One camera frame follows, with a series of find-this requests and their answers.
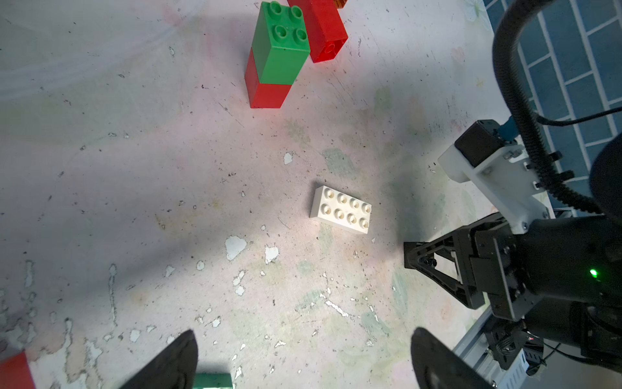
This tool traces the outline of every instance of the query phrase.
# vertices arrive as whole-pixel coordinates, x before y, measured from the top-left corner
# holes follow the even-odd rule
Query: black cable
[[[588,121],[588,120],[594,120],[594,119],[598,119],[598,118],[602,118],[603,116],[607,116],[610,115],[612,113],[616,113],[616,112],[621,112],[622,111],[622,106],[619,106],[617,108],[612,108],[610,110],[607,111],[602,111],[599,113],[595,113],[594,115],[590,115],[590,116],[586,116],[584,118],[579,118],[579,119],[574,119],[574,120],[550,120],[547,119],[543,116],[537,115],[536,116],[536,122],[544,125],[544,126],[555,126],[555,127],[564,127],[564,126],[571,126],[573,124],[579,124],[579,123],[583,123],[584,121]]]
[[[588,365],[597,365],[597,364],[596,364],[594,361],[592,361],[592,359],[590,359],[590,358],[581,358],[581,357],[576,357],[576,356],[574,356],[574,355],[566,354],[566,353],[565,353],[565,352],[563,352],[563,351],[560,351],[560,350],[556,350],[556,349],[554,349],[553,347],[549,346],[548,344],[546,344],[546,343],[544,343],[544,342],[542,342],[542,343],[543,343],[546,347],[548,347],[548,348],[550,348],[550,349],[552,349],[552,350],[555,350],[555,352],[557,352],[557,353],[558,353],[558,354],[560,354],[560,355],[563,355],[563,356],[564,356],[564,357],[566,357],[566,358],[569,358],[569,359],[572,359],[572,360],[575,360],[575,361],[577,361],[577,362],[581,362],[581,363],[587,363]]]
[[[527,368],[527,375],[532,376],[534,374],[537,373],[538,369],[540,368],[540,366],[544,365],[547,366],[546,364],[546,360],[549,359],[549,357],[553,354],[556,353],[557,349],[559,348],[559,346],[561,346],[561,343],[558,343],[555,348],[553,349],[553,351],[551,351],[546,357],[540,359],[540,362],[538,362],[537,365],[533,365],[533,366],[529,366],[529,368]]]
[[[553,1],[516,0],[510,5],[494,35],[494,75],[542,186],[553,197],[570,207],[585,212],[601,213],[593,198],[568,188],[558,175],[553,159],[544,147],[535,114],[529,106],[518,78],[516,62],[518,38],[527,23]]]

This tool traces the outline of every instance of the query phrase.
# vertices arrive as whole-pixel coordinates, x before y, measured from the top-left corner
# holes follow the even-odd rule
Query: paint-chipped table surface
[[[491,212],[435,165],[508,117],[481,1],[348,2],[280,110],[248,105],[257,3],[31,5],[0,6],[0,358],[37,387],[117,387],[188,328],[238,388],[413,387],[412,331],[477,318],[402,242]],[[320,185],[368,235],[309,220]]]

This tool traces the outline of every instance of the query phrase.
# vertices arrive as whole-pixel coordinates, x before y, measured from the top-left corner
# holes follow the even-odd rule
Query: dark green lego brick
[[[293,85],[311,53],[300,7],[262,2],[253,37],[259,82]]]
[[[193,389],[233,389],[233,382],[230,374],[205,374],[195,375]]]

